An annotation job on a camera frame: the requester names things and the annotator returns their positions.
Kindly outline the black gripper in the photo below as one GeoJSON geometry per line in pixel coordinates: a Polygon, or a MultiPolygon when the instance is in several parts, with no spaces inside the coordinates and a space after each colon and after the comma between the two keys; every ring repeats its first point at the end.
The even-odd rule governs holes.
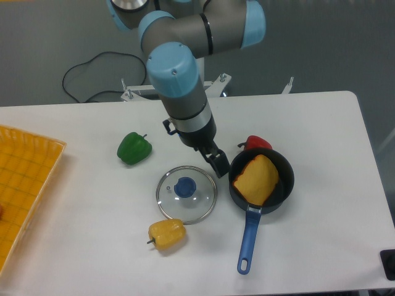
{"type": "Polygon", "coordinates": [[[224,177],[230,170],[230,163],[224,151],[220,150],[214,142],[217,132],[214,117],[211,116],[207,124],[197,131],[184,132],[178,129],[170,129],[171,121],[164,120],[163,125],[169,135],[177,134],[183,144],[200,151],[206,162],[212,167],[217,178],[224,177]]]}

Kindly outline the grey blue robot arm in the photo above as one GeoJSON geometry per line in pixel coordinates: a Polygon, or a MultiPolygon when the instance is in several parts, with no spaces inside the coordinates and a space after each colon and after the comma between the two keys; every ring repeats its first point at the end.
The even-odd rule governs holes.
{"type": "Polygon", "coordinates": [[[108,1],[115,24],[137,29],[149,81],[167,113],[164,126],[201,153],[218,177],[229,172],[198,60],[260,43],[266,20],[258,1],[108,1]]]}

